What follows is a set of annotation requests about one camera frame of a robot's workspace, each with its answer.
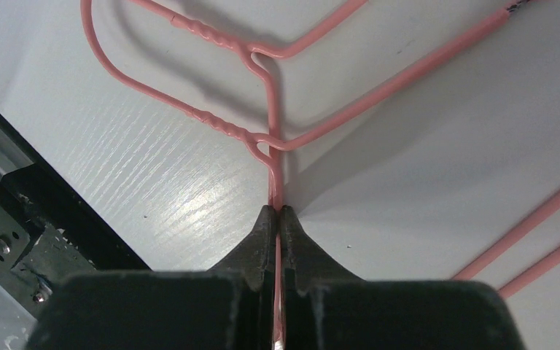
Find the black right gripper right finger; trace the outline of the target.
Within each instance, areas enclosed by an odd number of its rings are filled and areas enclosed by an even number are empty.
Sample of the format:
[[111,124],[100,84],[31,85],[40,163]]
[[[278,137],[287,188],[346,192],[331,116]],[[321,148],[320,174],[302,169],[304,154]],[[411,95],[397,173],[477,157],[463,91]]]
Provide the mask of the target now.
[[287,349],[523,349],[504,300],[476,281],[367,281],[332,258],[295,210],[279,212]]

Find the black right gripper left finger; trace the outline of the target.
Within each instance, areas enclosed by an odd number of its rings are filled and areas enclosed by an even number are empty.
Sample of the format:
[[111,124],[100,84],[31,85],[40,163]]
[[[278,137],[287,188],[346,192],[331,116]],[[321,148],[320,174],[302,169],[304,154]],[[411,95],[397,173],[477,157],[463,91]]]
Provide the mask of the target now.
[[96,271],[61,282],[27,349],[272,349],[277,213],[205,271]]

